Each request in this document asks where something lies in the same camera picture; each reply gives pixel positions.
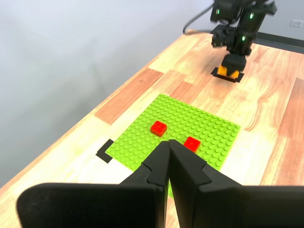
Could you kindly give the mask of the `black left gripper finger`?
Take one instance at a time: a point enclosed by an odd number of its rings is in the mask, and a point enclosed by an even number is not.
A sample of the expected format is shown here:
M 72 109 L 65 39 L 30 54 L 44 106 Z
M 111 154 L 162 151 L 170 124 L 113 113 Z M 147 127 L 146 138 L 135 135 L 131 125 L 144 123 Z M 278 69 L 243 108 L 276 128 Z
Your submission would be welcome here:
M 23 191 L 24 228 L 163 228 L 170 146 L 161 142 L 120 184 L 43 183 Z
M 243 186 L 176 140 L 169 177 L 182 228 L 301 228 L 300 186 Z

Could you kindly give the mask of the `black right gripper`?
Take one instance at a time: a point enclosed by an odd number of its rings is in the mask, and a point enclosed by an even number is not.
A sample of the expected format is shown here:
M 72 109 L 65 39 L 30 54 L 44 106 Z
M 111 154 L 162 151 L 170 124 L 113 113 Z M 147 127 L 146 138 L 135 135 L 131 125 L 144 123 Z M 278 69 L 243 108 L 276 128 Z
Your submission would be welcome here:
M 227 74 L 235 71 L 242 72 L 245 69 L 247 60 L 245 56 L 251 54 L 251 45 L 257 36 L 257 29 L 251 27 L 227 27 L 227 51 L 222 61 L 222 66 L 227 69 Z

